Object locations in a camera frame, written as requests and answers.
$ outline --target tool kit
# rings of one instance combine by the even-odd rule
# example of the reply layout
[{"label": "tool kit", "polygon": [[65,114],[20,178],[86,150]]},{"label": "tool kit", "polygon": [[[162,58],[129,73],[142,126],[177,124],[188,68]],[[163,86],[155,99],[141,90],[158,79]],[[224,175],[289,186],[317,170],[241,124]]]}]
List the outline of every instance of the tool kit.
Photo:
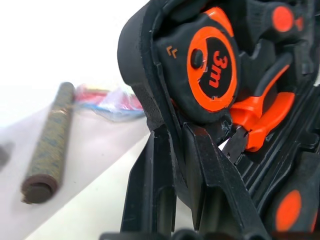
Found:
[{"label": "tool kit", "polygon": [[[120,233],[320,239],[320,3],[151,0],[118,43],[147,117]],[[174,234],[176,201],[194,230]]]}]

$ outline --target black plastic tool case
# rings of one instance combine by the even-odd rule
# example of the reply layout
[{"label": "black plastic tool case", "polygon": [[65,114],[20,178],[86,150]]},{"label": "black plastic tool case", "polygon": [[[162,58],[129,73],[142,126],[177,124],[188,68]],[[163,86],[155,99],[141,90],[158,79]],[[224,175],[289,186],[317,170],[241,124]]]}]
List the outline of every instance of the black plastic tool case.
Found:
[{"label": "black plastic tool case", "polygon": [[[183,178],[186,175],[186,163],[182,143],[182,126],[188,120],[172,105],[161,63],[154,49],[153,38],[160,29],[164,17],[168,17],[173,9],[176,11],[170,16],[171,18],[177,22],[186,21],[198,14],[202,6],[209,2],[213,1],[150,1],[125,25],[118,48],[118,63],[122,77],[128,85],[132,86],[141,101],[150,130],[164,131],[163,125],[165,125],[169,132],[170,150],[169,148],[164,150],[172,151],[175,155],[172,158],[175,162],[173,164],[175,166],[173,168],[175,190],[178,197],[187,205],[189,205],[186,196],[187,187]],[[267,136],[263,147],[258,152],[245,152],[235,163],[262,219],[270,200],[294,169],[299,154],[302,151],[313,152],[320,142],[320,87],[314,86],[320,60],[319,38],[319,31],[316,31],[315,43],[310,52],[310,57],[316,66],[314,73],[294,83],[296,97],[289,114]],[[226,116],[223,121],[202,127],[212,133],[211,137],[218,145],[229,134],[230,122]]]}]

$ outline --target orange circle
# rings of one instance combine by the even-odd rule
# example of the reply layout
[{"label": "orange circle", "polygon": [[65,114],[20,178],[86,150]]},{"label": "orange circle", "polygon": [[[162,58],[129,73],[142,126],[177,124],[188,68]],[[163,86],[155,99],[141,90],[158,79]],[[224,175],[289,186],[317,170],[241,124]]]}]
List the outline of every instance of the orange circle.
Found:
[{"label": "orange circle", "polygon": [[275,215],[275,226],[279,232],[288,231],[297,221],[302,206],[298,190],[289,192],[281,201]]},{"label": "orange circle", "polygon": [[294,26],[294,14],[285,7],[278,6],[272,14],[272,23],[278,32],[288,32]]},{"label": "orange circle", "polygon": [[[207,42],[208,38],[217,38],[223,42],[225,45],[231,59],[231,81],[230,86],[226,93],[222,97],[215,97],[214,99],[208,97],[203,90],[201,89],[198,80],[202,77],[203,73],[207,69],[207,59],[208,59],[208,49]],[[203,65],[198,69],[194,69],[191,66],[191,54],[194,49],[200,49],[203,53]],[[234,98],[234,94],[237,88],[237,65],[236,65],[236,57],[233,52],[233,48],[228,41],[227,37],[219,31],[217,28],[212,26],[205,26],[201,28],[192,38],[188,55],[187,55],[187,75],[188,81],[191,87],[191,91],[196,101],[202,106],[204,109],[210,112],[218,112],[224,108],[227,108]]]}]

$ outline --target rolled cylinder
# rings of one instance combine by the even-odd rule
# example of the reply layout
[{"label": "rolled cylinder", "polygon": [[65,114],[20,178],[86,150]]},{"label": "rolled cylinder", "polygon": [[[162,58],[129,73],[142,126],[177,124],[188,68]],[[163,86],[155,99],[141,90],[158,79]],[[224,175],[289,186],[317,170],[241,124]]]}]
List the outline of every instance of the rolled cylinder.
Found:
[{"label": "rolled cylinder", "polygon": [[61,185],[74,95],[70,82],[61,83],[21,186],[27,204],[49,200]]}]

